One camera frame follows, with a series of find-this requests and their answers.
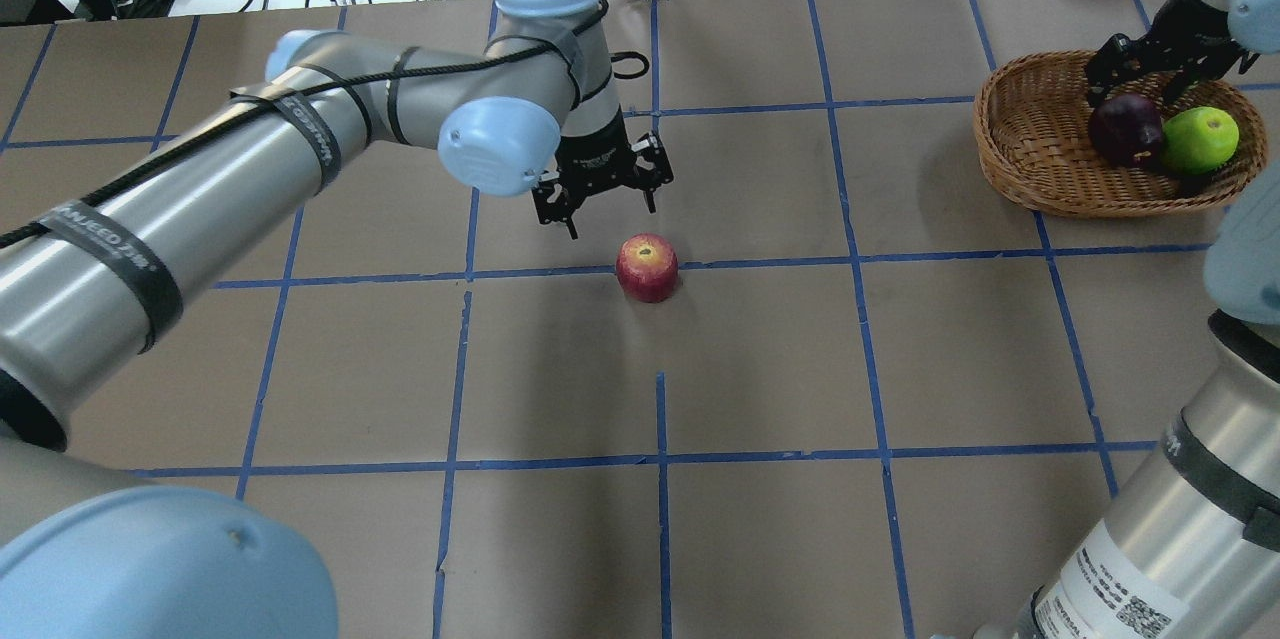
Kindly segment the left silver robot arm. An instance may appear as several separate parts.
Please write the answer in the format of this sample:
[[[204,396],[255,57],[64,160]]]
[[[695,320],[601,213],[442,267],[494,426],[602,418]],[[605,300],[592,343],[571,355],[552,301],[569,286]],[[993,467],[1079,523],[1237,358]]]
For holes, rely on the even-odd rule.
[[[343,29],[279,38],[265,79],[96,193],[3,241],[5,638],[334,638],[332,575],[294,529],[216,492],[67,455],[69,417],[378,141],[572,225],[672,182],[630,140],[605,0],[494,0],[483,56]]]

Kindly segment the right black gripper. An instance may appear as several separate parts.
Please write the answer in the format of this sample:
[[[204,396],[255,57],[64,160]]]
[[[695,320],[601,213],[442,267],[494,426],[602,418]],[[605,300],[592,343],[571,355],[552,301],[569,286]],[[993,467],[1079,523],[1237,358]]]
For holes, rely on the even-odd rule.
[[[1085,61],[1085,100],[1101,105],[1132,79],[1169,73],[1158,100],[1167,109],[1203,79],[1233,68],[1245,74],[1254,61],[1256,53],[1233,38],[1225,10],[1203,0],[1167,0],[1143,37],[1112,35]]]

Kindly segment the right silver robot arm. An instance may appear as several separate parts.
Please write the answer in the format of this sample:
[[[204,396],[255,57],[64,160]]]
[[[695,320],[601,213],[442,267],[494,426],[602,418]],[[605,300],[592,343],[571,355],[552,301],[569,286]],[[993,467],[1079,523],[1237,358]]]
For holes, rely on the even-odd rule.
[[[1079,218],[1231,210],[1203,271],[1217,368],[1061,569],[978,638],[1239,638],[1277,603],[1277,169],[1222,82],[1276,53],[1277,0],[1167,0],[1139,38],[1032,54],[982,86],[982,172],[1016,204]],[[1162,111],[1230,111],[1230,161],[1166,166],[1192,183],[1178,193],[1108,168],[1098,118],[1126,90]]]

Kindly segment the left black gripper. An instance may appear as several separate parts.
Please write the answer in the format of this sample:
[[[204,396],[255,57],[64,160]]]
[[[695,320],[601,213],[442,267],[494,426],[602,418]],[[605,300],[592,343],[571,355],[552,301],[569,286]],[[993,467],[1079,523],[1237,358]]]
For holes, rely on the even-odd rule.
[[[557,177],[535,184],[532,201],[543,225],[562,224],[571,241],[579,238],[573,215],[586,198],[614,188],[643,193],[649,214],[657,213],[657,192],[675,179],[668,152],[658,133],[628,138],[622,111],[585,136],[562,136],[556,150]]]

